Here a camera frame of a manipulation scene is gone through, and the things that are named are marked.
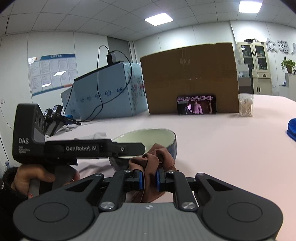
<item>blue lid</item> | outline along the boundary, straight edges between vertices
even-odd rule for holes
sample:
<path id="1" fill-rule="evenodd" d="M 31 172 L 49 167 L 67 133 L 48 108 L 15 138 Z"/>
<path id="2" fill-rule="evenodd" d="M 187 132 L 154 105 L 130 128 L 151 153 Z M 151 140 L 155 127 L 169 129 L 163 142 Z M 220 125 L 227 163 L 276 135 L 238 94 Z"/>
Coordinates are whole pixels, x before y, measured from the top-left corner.
<path id="1" fill-rule="evenodd" d="M 294 141 L 296 141 L 296 118 L 289 121 L 287 134 Z"/>

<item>cardboard box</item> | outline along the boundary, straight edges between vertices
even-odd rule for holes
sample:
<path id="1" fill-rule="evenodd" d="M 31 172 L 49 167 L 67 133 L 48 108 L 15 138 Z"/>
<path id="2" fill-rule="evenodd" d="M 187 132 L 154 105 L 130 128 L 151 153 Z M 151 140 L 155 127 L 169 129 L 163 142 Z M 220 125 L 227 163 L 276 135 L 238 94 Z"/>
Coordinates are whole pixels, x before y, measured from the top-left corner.
<path id="1" fill-rule="evenodd" d="M 195 45 L 141 58 L 150 114 L 177 113 L 182 95 L 216 95 L 218 113 L 236 113 L 238 81 L 232 43 Z"/>
<path id="2" fill-rule="evenodd" d="M 148 110 L 146 93 L 144 90 L 143 77 L 139 64 L 132 63 L 132 78 L 127 88 L 116 97 L 127 85 L 131 67 L 129 63 L 117 63 L 99 69 L 99 93 L 102 99 L 103 110 L 101 110 L 101 100 L 97 91 L 98 71 L 94 70 L 75 79 L 74 91 L 79 108 L 80 118 L 88 120 L 96 116 L 100 118 L 127 117 L 137 115 Z"/>
<path id="3" fill-rule="evenodd" d="M 71 95 L 70 95 L 70 92 L 71 92 L 71 88 L 68 88 L 67 90 L 61 93 L 61 98 L 62 98 L 64 108 L 66 107 L 66 104 L 70 96 L 70 100 L 65 110 L 65 114 L 72 115 L 74 119 L 80 119 L 79 108 L 78 108 L 78 103 L 76 101 L 74 88 L 72 90 Z"/>

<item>potted plant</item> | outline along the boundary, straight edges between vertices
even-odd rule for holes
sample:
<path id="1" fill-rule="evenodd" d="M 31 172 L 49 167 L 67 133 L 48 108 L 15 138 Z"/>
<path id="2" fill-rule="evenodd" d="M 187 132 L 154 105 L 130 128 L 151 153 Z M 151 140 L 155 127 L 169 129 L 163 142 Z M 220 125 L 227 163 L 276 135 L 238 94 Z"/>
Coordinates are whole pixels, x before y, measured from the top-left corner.
<path id="1" fill-rule="evenodd" d="M 284 57 L 284 60 L 281 63 L 281 68 L 282 70 L 286 70 L 288 71 L 288 73 L 295 73 L 296 69 L 295 69 L 295 62 L 289 58 Z"/>

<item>phone screen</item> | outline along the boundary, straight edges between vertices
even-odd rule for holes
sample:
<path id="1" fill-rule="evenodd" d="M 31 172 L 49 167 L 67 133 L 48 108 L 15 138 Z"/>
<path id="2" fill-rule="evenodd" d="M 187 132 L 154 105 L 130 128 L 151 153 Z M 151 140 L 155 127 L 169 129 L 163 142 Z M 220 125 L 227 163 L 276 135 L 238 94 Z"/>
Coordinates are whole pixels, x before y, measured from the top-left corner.
<path id="1" fill-rule="evenodd" d="M 216 114 L 216 97 L 214 95 L 179 96 L 177 108 L 179 115 Z"/>

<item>pink table surface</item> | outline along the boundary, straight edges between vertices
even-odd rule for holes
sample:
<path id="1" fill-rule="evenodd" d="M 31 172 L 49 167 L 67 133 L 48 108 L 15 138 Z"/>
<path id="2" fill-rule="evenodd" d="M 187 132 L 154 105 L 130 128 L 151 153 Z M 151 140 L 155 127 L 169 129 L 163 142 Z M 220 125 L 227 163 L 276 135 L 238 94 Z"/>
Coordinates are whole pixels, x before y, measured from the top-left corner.
<path id="1" fill-rule="evenodd" d="M 47 140 L 74 139 L 106 132 L 111 139 L 143 128 L 166 128 L 177 135 L 176 168 L 188 177 L 204 172 L 276 203 L 284 214 L 277 241 L 296 237 L 296 142 L 287 134 L 287 124 L 296 118 L 296 102 L 280 96 L 254 96 L 254 116 L 238 114 L 199 116 L 148 115 L 84 123 Z M 79 160 L 77 170 L 88 165 L 105 177 L 114 174 L 107 159 Z M 172 202 L 166 193 L 157 202 Z"/>

